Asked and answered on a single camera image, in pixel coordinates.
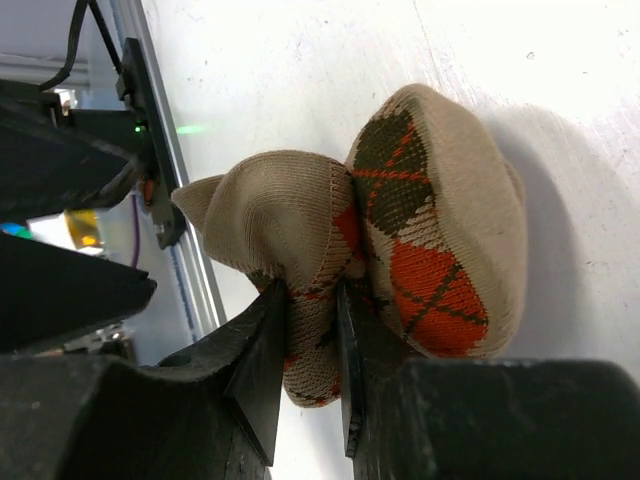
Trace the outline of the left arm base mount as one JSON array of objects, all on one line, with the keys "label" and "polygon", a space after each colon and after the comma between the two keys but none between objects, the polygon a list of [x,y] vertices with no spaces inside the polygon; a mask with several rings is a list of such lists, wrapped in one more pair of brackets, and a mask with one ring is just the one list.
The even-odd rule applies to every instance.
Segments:
[{"label": "left arm base mount", "polygon": [[85,13],[93,16],[115,72],[118,74],[116,93],[125,109],[107,112],[105,121],[124,123],[124,137],[138,148],[140,163],[139,191],[143,205],[151,214],[156,239],[161,249],[179,242],[186,230],[184,216],[173,206],[170,194],[179,184],[173,166],[173,150],[165,130],[162,108],[145,59],[141,41],[127,37],[118,54],[104,15],[96,1],[77,1],[69,27],[64,63],[56,74],[38,85],[41,91],[61,85],[71,74],[75,64]]}]

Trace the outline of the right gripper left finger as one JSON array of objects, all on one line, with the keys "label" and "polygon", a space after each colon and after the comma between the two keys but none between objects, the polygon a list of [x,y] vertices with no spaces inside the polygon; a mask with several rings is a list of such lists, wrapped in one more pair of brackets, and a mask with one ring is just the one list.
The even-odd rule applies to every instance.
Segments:
[{"label": "right gripper left finger", "polygon": [[141,367],[104,355],[1,359],[5,479],[261,479],[273,464],[287,295]]}]

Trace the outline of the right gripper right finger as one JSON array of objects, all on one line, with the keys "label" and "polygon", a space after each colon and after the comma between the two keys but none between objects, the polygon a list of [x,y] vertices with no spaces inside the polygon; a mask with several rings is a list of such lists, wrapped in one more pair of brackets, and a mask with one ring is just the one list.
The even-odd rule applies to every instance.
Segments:
[{"label": "right gripper right finger", "polygon": [[635,479],[639,388],[619,366],[419,354],[337,295],[344,448],[358,479]]}]

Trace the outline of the beige orange argyle sock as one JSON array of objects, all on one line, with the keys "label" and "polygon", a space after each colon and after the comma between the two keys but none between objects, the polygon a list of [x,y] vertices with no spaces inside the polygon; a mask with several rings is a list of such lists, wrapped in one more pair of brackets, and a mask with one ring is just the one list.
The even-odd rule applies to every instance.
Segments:
[{"label": "beige orange argyle sock", "polygon": [[343,279],[430,357],[494,356],[522,318],[524,186],[482,122],[428,86],[394,93],[345,161],[268,151],[171,198],[211,259],[258,289],[286,284],[283,386],[300,407],[340,396]]}]

